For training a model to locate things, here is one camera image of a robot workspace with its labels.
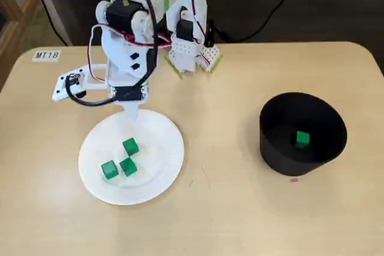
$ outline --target table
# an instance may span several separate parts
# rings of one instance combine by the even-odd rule
[[[221,45],[213,74],[183,80],[161,56],[143,107],[177,124],[184,165],[163,195],[119,207],[84,188],[77,156],[121,107],[51,102],[56,78],[86,63],[85,47],[60,49],[57,63],[26,52],[0,94],[1,255],[383,255],[384,79],[368,50]],[[99,47],[94,59],[105,61]],[[260,109],[288,91],[327,101],[348,130],[344,152],[298,182],[271,170],[258,145]]]

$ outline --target black container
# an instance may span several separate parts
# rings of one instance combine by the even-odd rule
[[[296,133],[309,133],[298,148]],[[335,159],[347,143],[347,128],[328,103],[315,96],[289,92],[269,100],[260,113],[260,152],[275,171],[299,176]]]

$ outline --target green cube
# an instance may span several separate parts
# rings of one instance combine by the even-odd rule
[[[118,168],[116,167],[116,164],[113,162],[113,160],[108,161],[101,165],[101,169],[103,170],[104,176],[109,180],[111,178],[114,178],[119,174]]]
[[[121,161],[120,167],[122,171],[124,171],[125,175],[127,176],[132,175],[137,171],[137,167],[130,157]]]
[[[124,141],[122,145],[124,146],[125,151],[127,151],[128,156],[132,156],[139,151],[139,147],[136,141],[134,141],[134,138],[129,138],[128,140]]]
[[[310,144],[310,135],[309,133],[297,131],[296,133],[296,144],[297,148],[305,148]]]

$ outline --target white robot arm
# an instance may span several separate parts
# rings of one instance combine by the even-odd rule
[[[103,30],[101,45],[108,57],[105,80],[94,76],[89,63],[88,69],[60,76],[53,99],[69,96],[86,105],[75,95],[85,89],[109,89],[111,99],[88,106],[115,102],[135,119],[139,105],[148,99],[148,77],[157,66],[158,48],[170,47],[169,61],[181,73],[195,71],[196,64],[211,71],[219,60],[216,46],[204,46],[206,12],[206,0],[101,1],[96,8],[99,24],[92,34],[97,26]],[[166,29],[159,33],[163,22]],[[103,84],[87,84],[89,76]]]

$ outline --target plate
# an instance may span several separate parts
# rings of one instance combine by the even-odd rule
[[[126,176],[119,163],[128,157],[122,142],[133,137],[140,151],[131,156],[137,172]],[[119,175],[107,180],[101,165],[113,160]],[[184,142],[165,116],[139,110],[136,121],[119,112],[97,124],[79,152],[79,174],[96,198],[116,205],[146,202],[163,193],[177,178],[184,160]]]

